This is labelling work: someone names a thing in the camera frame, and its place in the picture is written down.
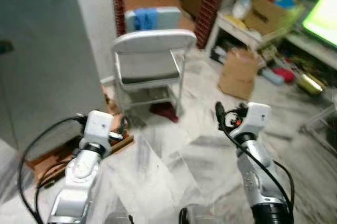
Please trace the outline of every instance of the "orange floor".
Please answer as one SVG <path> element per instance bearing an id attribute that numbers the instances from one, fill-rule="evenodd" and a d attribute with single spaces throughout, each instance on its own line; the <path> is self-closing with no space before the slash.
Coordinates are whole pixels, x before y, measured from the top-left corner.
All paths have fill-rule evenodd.
<path id="1" fill-rule="evenodd" d="M 180 4 L 180 0 L 125 0 L 125 9 L 126 11 L 130 11 L 138 8 L 175 6 L 182 11 L 182 19 L 179 28 L 194 31 L 193 20 L 183 12 Z"/>

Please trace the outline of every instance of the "green screen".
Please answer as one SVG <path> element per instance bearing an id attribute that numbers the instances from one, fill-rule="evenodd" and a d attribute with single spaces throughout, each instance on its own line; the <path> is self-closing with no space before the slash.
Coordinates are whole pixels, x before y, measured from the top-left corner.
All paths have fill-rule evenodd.
<path id="1" fill-rule="evenodd" d="M 337 46 L 337 0 L 319 0 L 303 25 L 309 31 Z"/>

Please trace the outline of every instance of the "brown paper bag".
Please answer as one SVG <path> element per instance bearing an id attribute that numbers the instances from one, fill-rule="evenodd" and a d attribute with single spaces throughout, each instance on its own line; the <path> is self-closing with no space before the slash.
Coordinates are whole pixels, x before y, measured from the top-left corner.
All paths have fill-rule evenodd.
<path id="1" fill-rule="evenodd" d="M 245 49 L 230 50 L 219 79 L 219 89 L 223 93 L 248 100 L 254 89 L 258 67 L 258 55 Z"/>

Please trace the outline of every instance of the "marble floor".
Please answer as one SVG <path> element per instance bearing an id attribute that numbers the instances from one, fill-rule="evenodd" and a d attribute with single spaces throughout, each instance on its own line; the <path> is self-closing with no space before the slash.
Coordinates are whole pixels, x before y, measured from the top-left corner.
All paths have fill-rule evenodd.
<path id="1" fill-rule="evenodd" d="M 227 109 L 240 102 L 217 89 L 220 70 L 220 65 L 202 56 L 188 58 L 183 114 L 177 124 L 151 114 L 147 106 L 129 111 L 135 143 L 103 160 L 87 223 L 120 223 L 115 220 L 128 212 L 135 224 L 176 224 L 179 210 L 188 204 L 205 207 L 212 223 L 253 223 L 235 147 L 215 122 L 216 101 Z M 113 96 L 112 87 L 108 93 Z M 326 102 L 312 99 L 296 86 L 275 86 L 260 77 L 251 100 L 272 107 L 259 140 L 292 173 L 295 223 L 337 223 L 336 154 L 298 132 Z M 0 157 L 0 223 L 34 223 L 15 192 L 15 151 L 1 143 Z M 289 192 L 286 175 L 282 170 L 278 173 Z M 25 174 L 26 194 L 32 202 L 32 174 L 28 169 Z M 45 221 L 62 184 L 63 180 L 41 193 Z"/>

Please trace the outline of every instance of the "chair backrest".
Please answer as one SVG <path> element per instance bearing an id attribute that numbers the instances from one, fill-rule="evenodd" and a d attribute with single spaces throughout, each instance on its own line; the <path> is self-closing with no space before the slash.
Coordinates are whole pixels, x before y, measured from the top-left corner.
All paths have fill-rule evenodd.
<path id="1" fill-rule="evenodd" d="M 156 30 L 166 30 L 178 28 L 181 20 L 181 12 L 177 7 L 158 7 L 156 8 L 157 16 L 157 28 Z M 134 11 L 127 11 L 124 15 L 126 32 L 135 31 L 135 18 Z"/>
<path id="2" fill-rule="evenodd" d="M 188 30 L 140 31 L 118 37 L 112 46 L 112 51 L 121 54 L 189 50 L 195 42 L 194 33 Z"/>

